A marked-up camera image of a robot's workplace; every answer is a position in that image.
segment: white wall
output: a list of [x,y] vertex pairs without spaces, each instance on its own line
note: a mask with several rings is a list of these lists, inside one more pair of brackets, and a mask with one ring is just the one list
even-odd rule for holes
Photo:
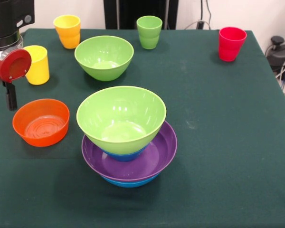
[[[204,20],[209,14],[204,1]],[[236,26],[252,30],[264,51],[273,35],[285,38],[285,0],[208,0],[211,28]],[[200,19],[200,0],[180,0],[177,29]]]
[[83,29],[105,29],[103,0],[35,0],[35,23],[28,28],[54,28],[53,21],[63,14],[80,18]]
[[[273,35],[285,38],[285,0],[208,0],[208,2],[212,13],[212,29],[237,26],[252,30],[263,51],[270,44]],[[22,31],[27,28],[53,28],[53,20],[62,14],[79,16],[81,27],[84,29],[105,29],[103,0],[35,0],[35,24],[26,26]],[[184,29],[199,18],[200,0],[179,0],[177,29]],[[204,3],[204,20],[208,18]]]

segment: cup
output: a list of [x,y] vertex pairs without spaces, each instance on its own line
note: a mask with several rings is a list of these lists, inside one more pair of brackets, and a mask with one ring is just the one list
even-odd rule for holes
[[238,56],[247,33],[236,27],[226,27],[219,31],[219,58],[231,62]]
[[56,32],[66,49],[74,49],[80,42],[80,18],[74,15],[62,15],[54,20]]
[[136,21],[139,41],[144,49],[154,49],[160,38],[162,20],[155,16],[143,16]]
[[48,51],[45,47],[32,45],[24,47],[29,52],[32,63],[26,78],[32,85],[41,85],[49,80]]

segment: plastic bowl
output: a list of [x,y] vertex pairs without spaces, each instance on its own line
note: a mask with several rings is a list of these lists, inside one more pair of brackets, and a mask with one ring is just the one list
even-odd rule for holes
[[176,154],[177,138],[172,127],[165,121],[148,147],[131,162],[113,159],[86,135],[81,148],[86,163],[102,177],[118,182],[137,182],[159,174],[172,162]]
[[39,99],[22,106],[14,115],[13,128],[28,144],[51,146],[66,135],[70,112],[55,99]]
[[86,98],[77,123],[102,150],[130,154],[149,144],[166,118],[166,106],[155,93],[135,86],[115,86]]
[[92,37],[75,49],[75,59],[83,70],[100,81],[118,78],[129,66],[133,55],[133,46],[114,36]]
[[123,188],[137,188],[140,187],[142,185],[145,185],[149,182],[151,182],[152,180],[154,180],[159,174],[156,174],[148,179],[145,180],[141,180],[141,181],[136,181],[136,182],[122,182],[122,181],[116,181],[116,180],[112,180],[110,178],[106,178],[101,176],[102,178],[104,178],[107,182],[116,185],[118,187],[123,187]]
[[114,153],[109,153],[108,151],[104,151],[107,155],[111,156],[112,158],[114,158],[115,160],[118,160],[120,162],[130,162],[133,161],[134,159],[136,159],[143,151],[144,149],[146,149],[147,146],[145,146],[144,148],[140,149],[137,152],[134,153],[130,153],[130,154],[114,154]]

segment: green bowl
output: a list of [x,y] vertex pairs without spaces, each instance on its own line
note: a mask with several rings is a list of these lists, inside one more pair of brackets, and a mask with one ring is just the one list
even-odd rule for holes
[[130,154],[151,142],[166,113],[165,103],[155,93],[135,86],[115,86],[86,98],[76,118],[98,147],[109,153]]
[[129,66],[133,55],[133,46],[114,36],[92,37],[75,49],[75,59],[83,70],[99,81],[118,78]]

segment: blue bowl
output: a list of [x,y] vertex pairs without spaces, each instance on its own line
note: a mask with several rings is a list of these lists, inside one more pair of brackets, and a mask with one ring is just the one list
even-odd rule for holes
[[104,153],[106,153],[107,155],[109,155],[110,157],[114,158],[115,160],[119,161],[119,162],[129,162],[134,160],[135,158],[138,157],[138,155],[140,155],[144,149],[147,148],[148,145],[146,145],[145,147],[143,147],[142,149],[140,149],[139,151],[136,151],[134,153],[130,153],[130,154],[114,154],[114,153],[109,153],[108,151],[104,151],[102,150]]
[[107,182],[116,185],[118,187],[123,187],[123,188],[136,188],[136,187],[140,187],[142,185],[145,185],[147,183],[149,183],[150,181],[154,180],[160,173],[145,179],[145,180],[141,180],[141,181],[137,181],[137,182],[121,182],[121,181],[116,181],[116,180],[112,180],[109,179],[107,177],[101,176],[102,178],[104,178]]

